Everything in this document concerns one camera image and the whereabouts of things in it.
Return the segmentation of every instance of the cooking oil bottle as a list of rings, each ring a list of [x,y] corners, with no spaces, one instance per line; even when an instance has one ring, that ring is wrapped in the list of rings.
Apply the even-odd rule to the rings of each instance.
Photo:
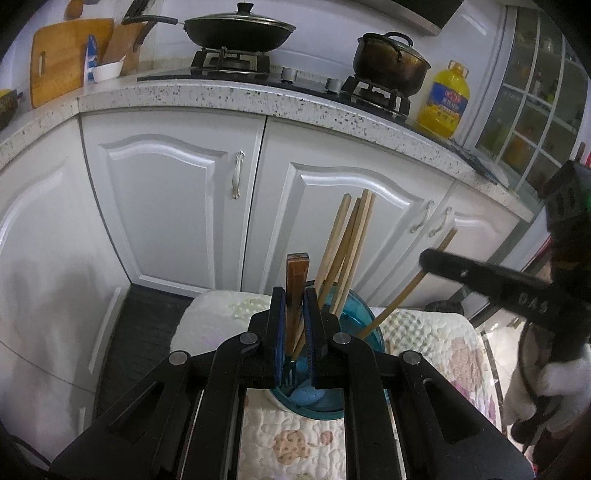
[[[447,70],[435,75],[429,99],[418,114],[419,125],[444,138],[453,135],[470,98],[468,72],[464,65],[452,60]]]

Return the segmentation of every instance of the cooking pot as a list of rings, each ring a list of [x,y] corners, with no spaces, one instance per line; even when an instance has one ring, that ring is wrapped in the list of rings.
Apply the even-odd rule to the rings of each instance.
[[[251,13],[253,4],[238,3],[238,11],[225,14],[206,15],[180,22],[178,18],[160,15],[140,15],[124,18],[122,25],[148,22],[136,40],[141,44],[158,23],[184,25],[184,30],[193,43],[204,48],[266,52],[281,46],[296,29],[289,23],[261,17]]]
[[[391,37],[403,38],[408,44]],[[366,33],[358,41],[353,60],[353,70],[358,77],[396,89],[407,97],[421,89],[431,66],[413,49],[409,36],[399,32]]]

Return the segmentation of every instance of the chopstick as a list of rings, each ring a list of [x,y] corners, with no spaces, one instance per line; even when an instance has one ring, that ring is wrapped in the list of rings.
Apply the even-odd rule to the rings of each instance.
[[[345,228],[345,233],[343,233],[342,238],[340,239],[339,248],[336,251],[335,258],[333,259],[332,265],[330,266],[330,270],[324,283],[322,284],[322,288],[320,289],[320,293],[318,295],[318,305],[322,309],[324,305],[324,301],[328,296],[330,289],[335,281],[337,274],[343,264],[343,260],[345,259],[345,254],[349,247],[349,242],[351,239],[351,233],[353,232],[353,226],[355,224],[355,218],[357,217],[357,212],[359,211],[359,204],[361,203],[360,199],[355,200],[355,205],[353,205],[353,210],[351,210],[351,215],[349,216],[349,221],[347,222],[347,227]],[[301,325],[298,327],[298,336],[297,342],[295,344],[295,348],[292,354],[292,358],[297,359],[300,356],[301,350],[304,348],[306,344],[306,335],[304,334],[304,322],[301,322]]]
[[[452,241],[453,237],[455,236],[457,230],[455,228],[452,228],[451,231],[446,235],[446,237],[443,239],[443,242],[441,242],[441,244],[439,245],[439,247],[437,247],[437,249],[440,252],[443,252],[448,245],[450,244],[450,242]],[[388,305],[384,311],[382,313],[380,313],[376,319],[370,323],[369,325],[367,325],[367,327],[365,327],[363,330],[361,330],[361,332],[359,332],[356,336],[358,338],[364,339],[365,337],[367,337],[373,330],[375,330],[377,327],[379,327],[379,325],[390,316],[390,314],[396,310],[396,308],[398,308],[398,306],[404,302],[404,300],[406,299],[406,297],[408,297],[408,295],[416,288],[416,286],[421,282],[421,280],[425,277],[426,273],[421,270],[419,273],[417,273],[414,278],[410,281],[410,283],[404,287],[403,291],[400,292],[400,294],[392,301],[392,303],[390,305]]]
[[[371,193],[369,195],[369,206],[367,210],[367,214],[365,219],[363,220],[363,228],[361,230],[361,237],[359,239],[359,244],[355,250],[355,256],[353,257],[353,264],[351,266],[351,271],[349,272],[349,276],[347,277],[345,287],[343,289],[343,294],[339,299],[337,304],[337,308],[335,311],[335,315],[337,318],[340,318],[340,315],[343,313],[343,309],[345,308],[345,304],[347,302],[347,297],[349,296],[349,290],[351,289],[351,284],[353,283],[353,278],[355,277],[355,271],[357,270],[357,265],[359,264],[359,257],[361,257],[361,251],[363,249],[363,242],[365,242],[365,237],[368,232],[369,221],[371,219],[371,214],[374,210],[374,201],[375,201],[375,193]]]
[[[350,205],[351,195],[349,193],[345,193],[343,195],[343,199],[340,202],[339,210],[337,211],[335,217],[335,222],[333,224],[332,230],[330,231],[329,241],[326,244],[326,248],[324,249],[324,255],[322,255],[322,261],[320,262],[316,279],[314,280],[314,289],[316,290],[317,295],[320,293],[320,287],[322,286],[324,278],[329,271],[330,264],[335,258],[340,234],[343,231],[343,226],[345,224],[345,219],[347,218]]]
[[[357,214],[359,212],[359,205],[361,203],[360,199],[355,200],[355,205],[353,206],[353,210],[351,211],[351,215],[349,216],[349,221],[347,223],[347,228],[345,229],[345,233],[343,233],[343,238],[340,240],[339,249],[336,251],[335,259],[330,266],[330,270],[322,288],[320,289],[320,293],[318,295],[318,305],[320,308],[323,307],[324,301],[328,296],[330,289],[335,282],[335,278],[339,273],[339,269],[343,264],[343,260],[345,259],[345,255],[349,249],[349,242],[351,241],[351,234],[353,233],[353,227],[355,225],[355,219],[357,218]]]
[[[345,290],[345,288],[347,283],[349,283],[350,286],[349,277],[351,276],[351,269],[353,268],[353,263],[355,261],[355,254],[359,249],[359,242],[361,241],[361,236],[365,227],[365,221],[367,219],[369,206],[371,204],[371,198],[371,192],[368,189],[364,189],[363,193],[361,194],[359,212],[355,217],[355,224],[353,226],[353,232],[351,233],[351,241],[349,242],[345,259],[343,261],[343,266],[341,267],[337,288],[330,304],[330,313],[336,314],[342,298],[345,297],[346,300],[346,296],[349,292],[349,290]]]

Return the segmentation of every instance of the quilted cloth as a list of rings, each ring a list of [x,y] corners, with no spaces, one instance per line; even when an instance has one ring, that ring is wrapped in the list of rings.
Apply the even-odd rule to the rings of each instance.
[[[201,294],[185,311],[171,351],[197,355],[217,348],[225,339],[246,330],[250,317],[269,308],[270,301],[268,296],[243,292]],[[377,314],[381,309],[373,310]],[[499,426],[482,340],[463,316],[397,310],[381,330],[388,353],[420,351]],[[345,480],[345,467],[343,420],[310,420],[284,408],[268,391],[248,391],[240,480]]]

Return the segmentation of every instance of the white cabinet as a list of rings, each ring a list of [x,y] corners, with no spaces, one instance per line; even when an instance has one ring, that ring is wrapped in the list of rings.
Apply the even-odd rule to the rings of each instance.
[[[53,460],[92,420],[94,394],[23,360],[0,344],[0,418]]]
[[[376,192],[353,289],[377,288],[423,228],[452,181],[432,168],[367,143],[269,119],[248,229],[242,289],[285,284],[285,256],[308,252],[316,275],[342,196]]]
[[[94,392],[128,287],[69,120],[0,175],[0,342]]]
[[[419,272],[418,258],[427,248],[437,248],[452,227],[457,230],[446,251],[486,261],[511,233],[519,219],[510,211],[460,182],[433,213],[397,269],[366,300],[386,306]],[[427,275],[403,302],[422,308],[436,300],[447,300],[461,285]]]
[[[240,290],[265,117],[160,109],[89,115],[82,125],[131,281],[188,296]]]

